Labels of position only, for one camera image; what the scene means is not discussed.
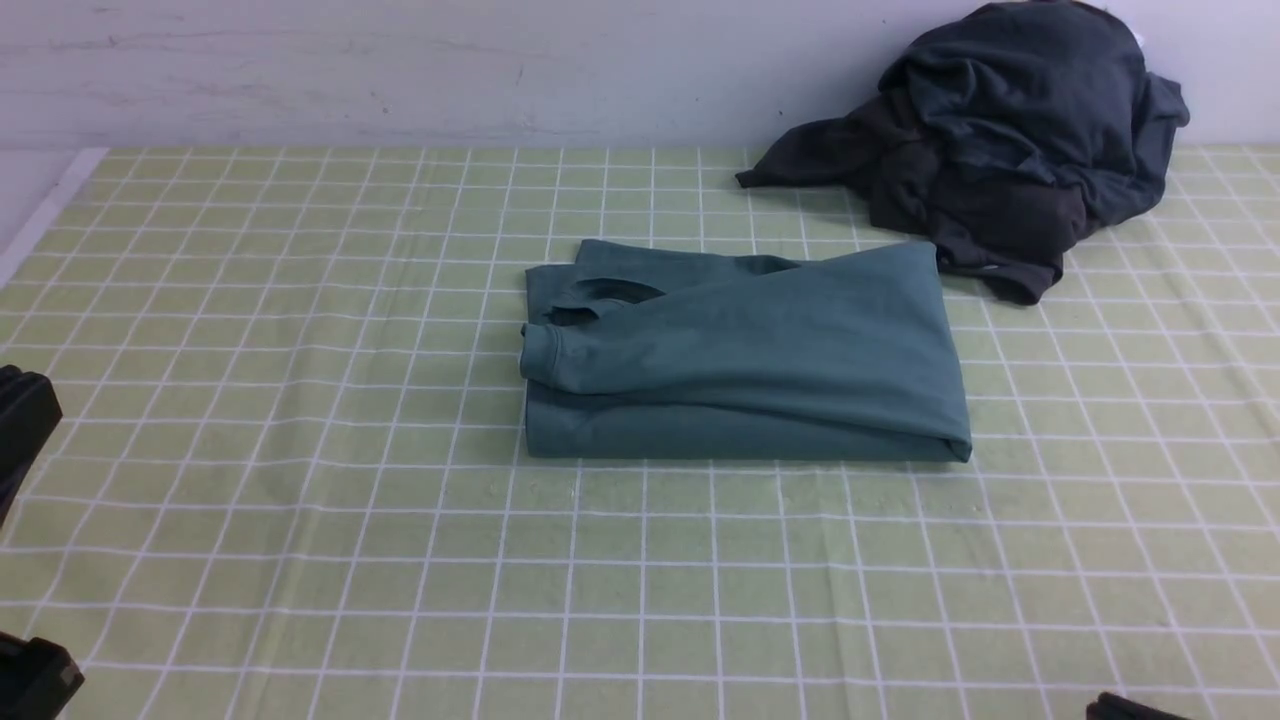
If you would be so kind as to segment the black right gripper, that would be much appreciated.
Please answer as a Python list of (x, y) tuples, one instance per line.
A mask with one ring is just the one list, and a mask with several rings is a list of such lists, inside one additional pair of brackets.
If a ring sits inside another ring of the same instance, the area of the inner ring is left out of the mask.
[(1085, 706), (1087, 720), (1187, 720), (1120, 694), (1102, 692)]

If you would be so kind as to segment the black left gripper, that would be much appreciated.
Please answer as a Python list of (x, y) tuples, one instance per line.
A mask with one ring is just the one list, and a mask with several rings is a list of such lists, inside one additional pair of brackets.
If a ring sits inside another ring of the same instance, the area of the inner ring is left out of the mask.
[[(61, 404), (46, 375), (1, 369), (3, 520), (61, 419)], [(83, 684), (84, 674), (65, 647), (41, 637), (1, 635), (3, 719), (56, 719)]]

